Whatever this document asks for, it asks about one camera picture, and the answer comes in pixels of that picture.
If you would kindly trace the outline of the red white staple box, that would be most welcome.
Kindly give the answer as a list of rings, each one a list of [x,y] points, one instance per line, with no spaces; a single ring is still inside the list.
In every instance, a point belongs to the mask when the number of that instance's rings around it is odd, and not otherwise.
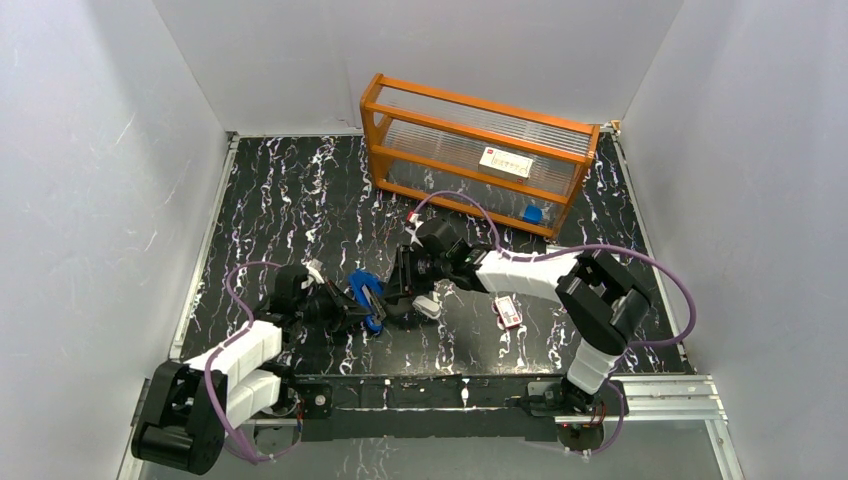
[[[510,296],[496,297],[493,309],[497,316],[497,326],[501,330],[511,330],[522,324],[522,316]]]

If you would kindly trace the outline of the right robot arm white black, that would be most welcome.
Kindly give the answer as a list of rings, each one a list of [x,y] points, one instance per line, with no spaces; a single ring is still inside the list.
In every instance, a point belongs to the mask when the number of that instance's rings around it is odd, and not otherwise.
[[[602,384],[652,308],[650,292],[617,259],[620,251],[600,245],[520,256],[471,244],[447,222],[427,220],[416,225],[408,244],[397,248],[378,299],[391,315],[412,308],[431,312],[438,307],[435,285],[447,280],[461,290],[559,303],[580,336],[563,380],[564,403],[587,414],[601,403]]]

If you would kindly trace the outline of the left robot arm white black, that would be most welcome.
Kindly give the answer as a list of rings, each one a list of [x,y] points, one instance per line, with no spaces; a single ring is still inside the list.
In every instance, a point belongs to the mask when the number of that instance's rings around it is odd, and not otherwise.
[[[160,364],[149,382],[132,429],[129,450],[138,460],[195,475],[207,473],[221,452],[253,463],[271,460],[242,430],[255,415],[291,417],[302,431],[307,418],[329,414],[332,390],[302,385],[275,364],[291,325],[327,333],[362,325],[380,332],[380,285],[325,279],[315,262],[277,265],[266,299],[247,307],[247,321],[230,337],[188,361]]]

